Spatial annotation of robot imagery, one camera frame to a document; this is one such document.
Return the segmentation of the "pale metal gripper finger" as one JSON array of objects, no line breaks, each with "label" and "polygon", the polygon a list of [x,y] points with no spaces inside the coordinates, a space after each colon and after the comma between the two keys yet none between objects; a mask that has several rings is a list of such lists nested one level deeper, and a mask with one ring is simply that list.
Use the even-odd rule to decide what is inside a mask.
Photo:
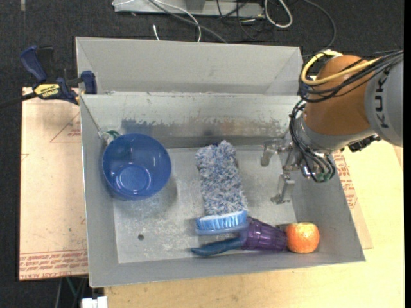
[{"label": "pale metal gripper finger", "polygon": [[279,141],[272,140],[263,144],[263,153],[260,158],[260,164],[263,167],[267,167],[271,161],[273,155],[278,153]]},{"label": "pale metal gripper finger", "polygon": [[291,173],[281,173],[278,180],[277,193],[271,197],[271,201],[274,204],[290,203],[294,186],[295,181],[292,179]]}]

